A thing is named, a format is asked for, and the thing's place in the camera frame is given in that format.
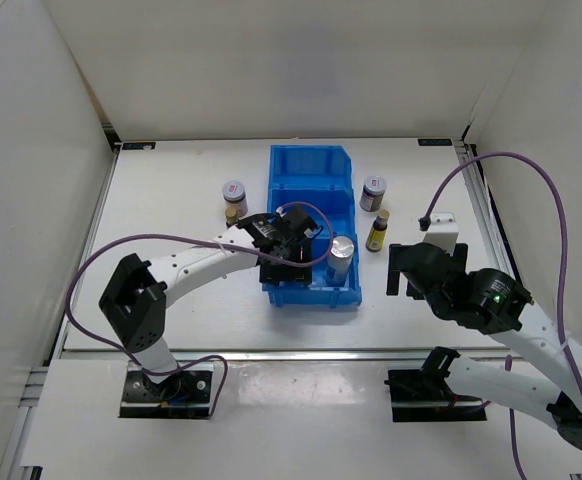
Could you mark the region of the silver-top white canister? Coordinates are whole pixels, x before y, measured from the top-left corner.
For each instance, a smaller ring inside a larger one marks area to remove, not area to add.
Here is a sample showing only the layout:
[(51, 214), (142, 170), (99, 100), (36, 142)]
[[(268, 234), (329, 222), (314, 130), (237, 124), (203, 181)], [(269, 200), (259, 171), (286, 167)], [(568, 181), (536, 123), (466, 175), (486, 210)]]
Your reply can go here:
[(325, 281), (331, 286), (345, 284), (355, 253), (355, 243), (347, 236), (337, 236), (333, 239), (327, 257)]

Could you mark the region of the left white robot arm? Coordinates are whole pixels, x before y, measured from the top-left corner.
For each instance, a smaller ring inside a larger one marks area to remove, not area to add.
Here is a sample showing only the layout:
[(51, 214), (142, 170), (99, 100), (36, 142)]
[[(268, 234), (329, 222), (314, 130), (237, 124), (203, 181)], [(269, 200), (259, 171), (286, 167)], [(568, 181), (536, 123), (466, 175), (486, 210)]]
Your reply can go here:
[(167, 309), (177, 300), (216, 279), (256, 266), (277, 267), (272, 258), (307, 265), (311, 237), (318, 223), (300, 206), (283, 213), (255, 214), (222, 234), (186, 250), (143, 260), (122, 258), (99, 308), (121, 345), (146, 370), (143, 384), (159, 400), (186, 390), (183, 375), (164, 339)]

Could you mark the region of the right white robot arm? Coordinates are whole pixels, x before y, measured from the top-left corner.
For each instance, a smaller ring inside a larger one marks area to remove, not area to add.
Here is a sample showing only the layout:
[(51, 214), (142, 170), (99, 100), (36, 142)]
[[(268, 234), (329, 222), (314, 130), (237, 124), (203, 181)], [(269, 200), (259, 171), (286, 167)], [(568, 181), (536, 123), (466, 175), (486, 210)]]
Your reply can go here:
[(492, 268), (467, 272), (465, 244), (454, 253), (430, 243), (389, 247), (387, 293), (423, 300), (433, 315), (510, 348), (539, 372), (531, 378), (484, 366), (458, 351), (434, 348), (420, 369), (431, 399), (449, 393), (480, 397), (520, 411), (556, 430), (582, 451), (582, 346), (561, 342), (556, 325), (519, 282)]

